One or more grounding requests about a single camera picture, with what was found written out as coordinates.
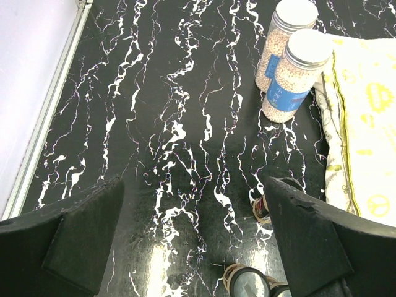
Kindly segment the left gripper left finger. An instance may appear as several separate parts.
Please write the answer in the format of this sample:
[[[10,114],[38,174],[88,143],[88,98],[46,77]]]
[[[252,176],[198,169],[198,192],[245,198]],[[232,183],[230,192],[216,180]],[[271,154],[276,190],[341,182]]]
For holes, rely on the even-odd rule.
[[[96,296],[124,200],[115,176],[1,221],[1,296]]]

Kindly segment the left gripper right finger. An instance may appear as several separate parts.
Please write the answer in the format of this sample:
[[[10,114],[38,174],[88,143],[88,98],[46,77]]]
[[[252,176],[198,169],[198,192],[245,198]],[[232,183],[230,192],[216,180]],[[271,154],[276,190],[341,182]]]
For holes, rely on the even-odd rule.
[[[264,196],[293,296],[395,296],[395,228],[268,177]]]

